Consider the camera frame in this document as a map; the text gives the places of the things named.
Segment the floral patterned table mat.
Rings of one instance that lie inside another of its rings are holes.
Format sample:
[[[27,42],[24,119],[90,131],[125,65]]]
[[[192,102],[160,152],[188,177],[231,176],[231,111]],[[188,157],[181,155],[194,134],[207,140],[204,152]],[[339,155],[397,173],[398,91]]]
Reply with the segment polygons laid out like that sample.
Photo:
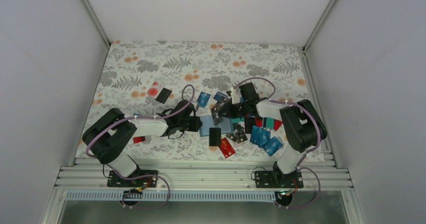
[[[249,78],[261,97],[297,102],[309,93],[296,46],[200,42],[113,41],[85,128],[109,109],[144,116],[175,107],[182,99],[211,94],[198,116],[207,116],[217,92]],[[156,81],[172,90],[165,103],[147,95]]]

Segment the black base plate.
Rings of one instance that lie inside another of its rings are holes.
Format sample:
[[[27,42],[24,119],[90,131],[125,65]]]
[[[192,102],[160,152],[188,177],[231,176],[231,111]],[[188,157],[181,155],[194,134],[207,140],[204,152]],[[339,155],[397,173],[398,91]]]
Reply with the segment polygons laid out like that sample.
[[[255,171],[255,184],[257,188],[303,188],[302,174],[293,171],[282,174],[279,171]]]
[[[137,177],[141,175],[157,175],[157,170],[136,170],[130,177]],[[136,188],[136,187],[156,187],[157,178],[153,176],[138,178],[134,180],[124,180],[118,176],[114,171],[109,172],[107,181],[107,187],[125,187],[125,188]]]

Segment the black VIP card front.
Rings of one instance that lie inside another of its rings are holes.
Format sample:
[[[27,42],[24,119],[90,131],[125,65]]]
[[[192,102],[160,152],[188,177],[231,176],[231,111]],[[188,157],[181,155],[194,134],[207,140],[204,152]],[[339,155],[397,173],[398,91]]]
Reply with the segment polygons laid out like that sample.
[[[218,147],[221,145],[221,128],[210,128],[209,129],[209,146]]]

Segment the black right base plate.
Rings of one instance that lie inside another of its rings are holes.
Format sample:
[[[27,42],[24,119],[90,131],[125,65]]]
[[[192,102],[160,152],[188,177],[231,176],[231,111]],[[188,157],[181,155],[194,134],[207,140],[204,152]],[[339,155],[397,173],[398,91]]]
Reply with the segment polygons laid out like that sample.
[[[293,171],[282,174],[279,171],[255,171],[255,184],[257,188],[303,188],[302,174]]]

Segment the teal leather card holder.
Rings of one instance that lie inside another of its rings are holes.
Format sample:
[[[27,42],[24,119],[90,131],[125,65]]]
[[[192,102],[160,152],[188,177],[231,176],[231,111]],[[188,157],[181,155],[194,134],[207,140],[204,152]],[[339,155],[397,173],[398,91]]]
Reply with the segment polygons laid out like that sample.
[[[233,123],[231,119],[223,118],[222,122],[215,125],[212,116],[200,116],[199,118],[202,122],[202,126],[199,129],[199,134],[201,137],[208,136],[210,128],[220,128],[222,135],[229,134],[234,131],[234,127],[233,127]]]

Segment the aluminium rail frame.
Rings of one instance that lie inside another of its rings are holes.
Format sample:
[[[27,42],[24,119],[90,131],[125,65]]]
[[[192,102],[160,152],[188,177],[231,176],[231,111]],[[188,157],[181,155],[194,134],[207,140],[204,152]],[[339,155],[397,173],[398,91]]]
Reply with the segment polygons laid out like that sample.
[[[269,161],[187,161],[138,159],[142,169],[157,170],[172,190],[254,191],[252,170],[271,169]],[[322,190],[350,190],[353,183],[349,170],[338,169],[333,161],[303,162],[301,171],[304,190],[316,190],[316,176]],[[77,159],[70,167],[61,167],[54,187],[56,189],[105,189],[107,179],[102,165],[95,159]]]

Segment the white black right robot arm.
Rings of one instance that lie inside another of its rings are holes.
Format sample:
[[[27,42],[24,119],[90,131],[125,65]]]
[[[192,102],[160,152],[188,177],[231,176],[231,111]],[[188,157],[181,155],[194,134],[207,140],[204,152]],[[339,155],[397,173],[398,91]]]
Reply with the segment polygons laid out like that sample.
[[[272,181],[277,187],[285,187],[307,154],[318,149],[327,138],[327,129],[308,99],[290,102],[260,97],[252,83],[238,89],[239,93],[234,88],[227,92],[230,98],[219,104],[219,115],[226,118],[252,115],[283,123],[289,146],[274,163]]]

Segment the black card near left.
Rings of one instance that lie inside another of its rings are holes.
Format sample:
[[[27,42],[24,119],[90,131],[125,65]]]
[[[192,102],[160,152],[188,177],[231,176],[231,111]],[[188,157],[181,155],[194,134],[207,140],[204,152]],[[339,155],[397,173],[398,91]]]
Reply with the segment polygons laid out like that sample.
[[[155,100],[159,103],[165,103],[171,94],[172,94],[172,90],[167,88],[162,88],[161,91],[156,96]]]

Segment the white card with red circle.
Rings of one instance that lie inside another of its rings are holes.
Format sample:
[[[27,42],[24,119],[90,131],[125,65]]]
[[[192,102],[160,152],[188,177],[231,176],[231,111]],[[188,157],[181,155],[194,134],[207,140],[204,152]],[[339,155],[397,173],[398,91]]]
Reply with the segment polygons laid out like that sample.
[[[163,85],[159,82],[154,81],[152,85],[147,89],[147,95],[156,98],[162,89]]]

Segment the black card with chip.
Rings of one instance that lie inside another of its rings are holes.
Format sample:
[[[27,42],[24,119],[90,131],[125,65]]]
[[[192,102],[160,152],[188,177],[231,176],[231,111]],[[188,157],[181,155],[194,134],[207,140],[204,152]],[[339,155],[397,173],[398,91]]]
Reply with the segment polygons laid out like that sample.
[[[231,133],[230,137],[232,141],[242,143],[248,139],[244,127],[242,127],[239,123],[233,123],[233,128],[234,131]]]

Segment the red yellow logo card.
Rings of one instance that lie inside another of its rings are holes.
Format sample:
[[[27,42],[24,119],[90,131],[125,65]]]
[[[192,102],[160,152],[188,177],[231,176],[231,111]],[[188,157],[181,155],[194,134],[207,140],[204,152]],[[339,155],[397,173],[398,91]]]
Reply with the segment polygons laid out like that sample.
[[[221,145],[219,146],[219,149],[226,159],[236,153],[235,149],[232,147],[226,137],[221,139]]]

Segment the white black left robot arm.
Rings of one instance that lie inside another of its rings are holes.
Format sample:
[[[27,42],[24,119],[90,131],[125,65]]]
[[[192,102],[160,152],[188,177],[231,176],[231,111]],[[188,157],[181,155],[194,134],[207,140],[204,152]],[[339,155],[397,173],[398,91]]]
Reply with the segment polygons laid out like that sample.
[[[127,116],[112,108],[83,133],[82,141],[87,156],[111,167],[126,186],[134,186],[139,182],[140,172],[136,162],[125,153],[128,143],[137,137],[170,138],[177,132],[197,132],[201,127],[195,106],[187,100],[153,116]]]

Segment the blue card pile front right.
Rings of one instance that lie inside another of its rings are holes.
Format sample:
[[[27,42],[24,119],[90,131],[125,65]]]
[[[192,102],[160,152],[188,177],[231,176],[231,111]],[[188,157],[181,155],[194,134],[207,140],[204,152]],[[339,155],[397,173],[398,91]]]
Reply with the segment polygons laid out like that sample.
[[[250,142],[263,149],[269,156],[273,156],[283,147],[283,143],[277,137],[272,137],[270,131],[257,126],[252,127]]]

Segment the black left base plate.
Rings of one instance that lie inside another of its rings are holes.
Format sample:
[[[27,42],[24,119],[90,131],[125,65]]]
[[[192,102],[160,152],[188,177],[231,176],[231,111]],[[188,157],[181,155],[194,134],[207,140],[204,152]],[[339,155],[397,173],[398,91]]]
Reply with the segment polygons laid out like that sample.
[[[157,175],[157,170],[136,170],[130,177],[137,177],[141,175]],[[136,187],[156,187],[157,178],[153,176],[138,178],[134,180],[124,180],[118,176],[114,171],[109,172],[107,181],[107,187],[125,187],[125,188],[136,188]]]

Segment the blue card front left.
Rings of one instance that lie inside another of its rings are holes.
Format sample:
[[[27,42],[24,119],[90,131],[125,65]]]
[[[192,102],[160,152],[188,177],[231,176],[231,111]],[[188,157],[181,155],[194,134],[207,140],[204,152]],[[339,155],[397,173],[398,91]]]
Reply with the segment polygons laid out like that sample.
[[[210,97],[211,97],[211,94],[201,91],[196,101],[197,105],[199,107],[205,108],[206,105],[208,104]]]

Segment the red card under left arm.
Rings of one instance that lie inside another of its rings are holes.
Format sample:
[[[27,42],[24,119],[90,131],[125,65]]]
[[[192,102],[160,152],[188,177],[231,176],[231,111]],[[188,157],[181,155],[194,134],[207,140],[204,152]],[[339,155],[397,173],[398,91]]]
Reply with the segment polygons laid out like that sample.
[[[146,140],[145,136],[138,136],[138,137],[133,137],[133,143],[134,144],[138,144],[138,143],[142,143]]]

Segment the black vip card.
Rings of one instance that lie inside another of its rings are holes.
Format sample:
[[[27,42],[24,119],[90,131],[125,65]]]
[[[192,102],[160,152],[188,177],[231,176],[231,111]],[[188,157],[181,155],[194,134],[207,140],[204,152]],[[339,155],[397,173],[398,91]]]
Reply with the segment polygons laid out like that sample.
[[[210,128],[209,129],[209,146],[218,147],[221,145],[221,128]]]
[[[210,109],[214,125],[218,125],[223,121],[224,106],[228,103],[227,99],[221,99],[216,102],[213,108]]]

